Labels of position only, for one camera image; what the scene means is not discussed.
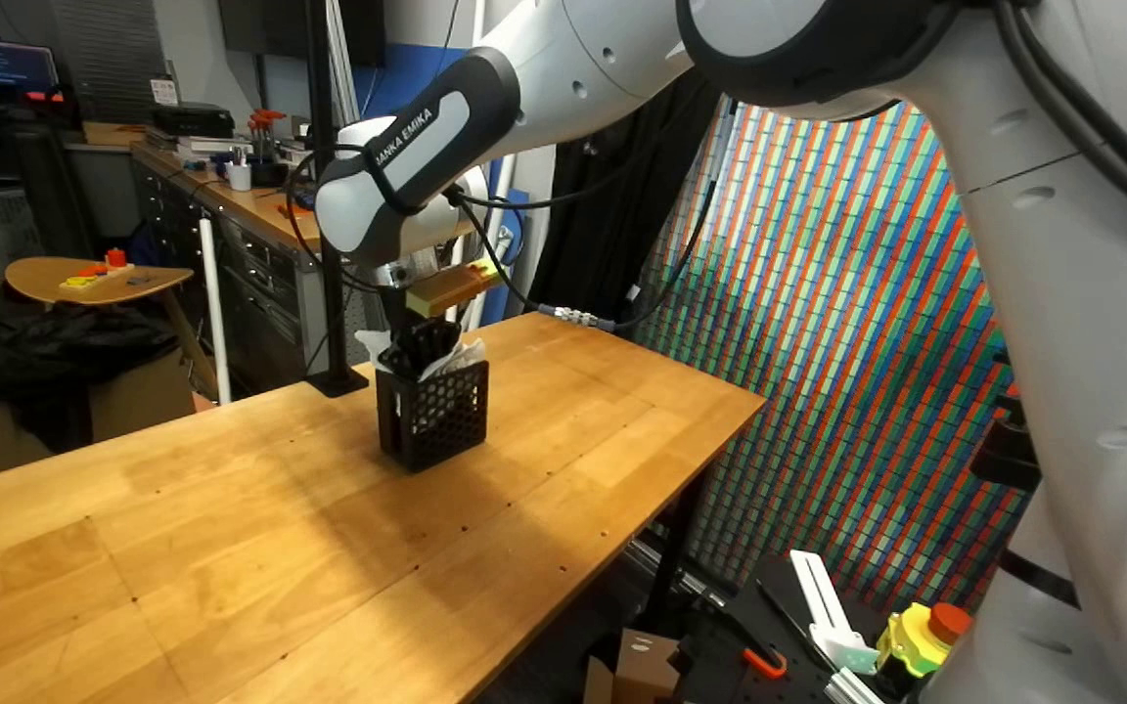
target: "colorful mesh screen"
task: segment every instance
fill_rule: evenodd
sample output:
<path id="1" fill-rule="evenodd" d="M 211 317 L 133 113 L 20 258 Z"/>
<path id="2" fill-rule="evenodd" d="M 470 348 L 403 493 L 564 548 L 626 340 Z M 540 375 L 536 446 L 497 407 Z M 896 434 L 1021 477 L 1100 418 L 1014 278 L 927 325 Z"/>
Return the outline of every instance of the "colorful mesh screen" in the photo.
<path id="1" fill-rule="evenodd" d="M 650 289 L 685 250 L 704 176 L 689 188 Z M 693 536 L 704 567 L 744 583 L 810 548 L 877 606 L 978 598 L 1025 501 L 967 469 L 1010 368 L 916 110 L 857 125 L 740 110 L 708 231 L 638 340 L 767 395 L 716 465 Z"/>

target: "black basket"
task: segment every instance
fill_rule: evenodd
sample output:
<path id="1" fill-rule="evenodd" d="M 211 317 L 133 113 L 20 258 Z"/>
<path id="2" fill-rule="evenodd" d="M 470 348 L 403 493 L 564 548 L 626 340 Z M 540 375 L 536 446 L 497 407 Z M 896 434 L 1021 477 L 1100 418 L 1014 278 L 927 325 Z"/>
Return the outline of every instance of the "black basket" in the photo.
<path id="1" fill-rule="evenodd" d="M 485 442 L 485 407 L 485 360 L 427 383 L 376 372 L 380 450 L 407 469 L 427 469 Z"/>

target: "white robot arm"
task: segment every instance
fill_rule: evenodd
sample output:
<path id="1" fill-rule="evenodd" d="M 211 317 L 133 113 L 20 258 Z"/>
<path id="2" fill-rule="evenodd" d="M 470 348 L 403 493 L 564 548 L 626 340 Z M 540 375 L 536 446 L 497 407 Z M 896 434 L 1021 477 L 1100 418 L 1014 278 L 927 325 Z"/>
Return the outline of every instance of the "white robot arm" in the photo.
<path id="1" fill-rule="evenodd" d="M 470 164 L 583 137 L 689 63 L 798 117 L 896 98 L 931 117 L 1045 481 L 1010 548 L 1033 579 L 994 579 L 924 700 L 1127 700 L 1127 160 L 1068 141 L 1072 121 L 1045 110 L 1064 98 L 1029 78 L 1064 66 L 1127 145 L 1127 0 L 520 0 L 387 133 L 329 164 L 321 231 L 391 262 L 403 219 Z"/>

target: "machine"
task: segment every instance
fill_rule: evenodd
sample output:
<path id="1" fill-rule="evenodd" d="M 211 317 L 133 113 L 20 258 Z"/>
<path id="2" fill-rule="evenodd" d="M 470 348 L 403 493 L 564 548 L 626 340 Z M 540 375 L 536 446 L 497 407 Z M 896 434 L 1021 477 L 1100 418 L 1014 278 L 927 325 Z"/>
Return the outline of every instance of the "machine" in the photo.
<path id="1" fill-rule="evenodd" d="M 325 168 L 321 227 L 395 270 L 391 301 L 403 223 L 454 176 L 583 137 L 685 66 L 798 117 L 931 117 L 1045 477 L 924 700 L 1127 700 L 1127 0 L 520 0 Z"/>

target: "cardboard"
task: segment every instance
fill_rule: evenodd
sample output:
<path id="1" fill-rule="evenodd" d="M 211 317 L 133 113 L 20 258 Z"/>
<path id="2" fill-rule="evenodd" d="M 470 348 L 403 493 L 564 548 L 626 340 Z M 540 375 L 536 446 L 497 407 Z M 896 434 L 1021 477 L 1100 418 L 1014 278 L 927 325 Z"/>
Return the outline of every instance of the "cardboard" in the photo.
<path id="1" fill-rule="evenodd" d="M 188 372 L 176 352 L 121 372 L 110 383 L 90 387 L 90 434 L 94 442 L 133 434 L 168 418 L 192 415 Z M 0 407 L 0 469 L 51 458 L 51 450 L 16 426 L 12 407 Z"/>
<path id="2" fill-rule="evenodd" d="M 583 704 L 669 704 L 681 673 L 673 669 L 677 641 L 622 630 L 614 673 L 591 657 Z"/>

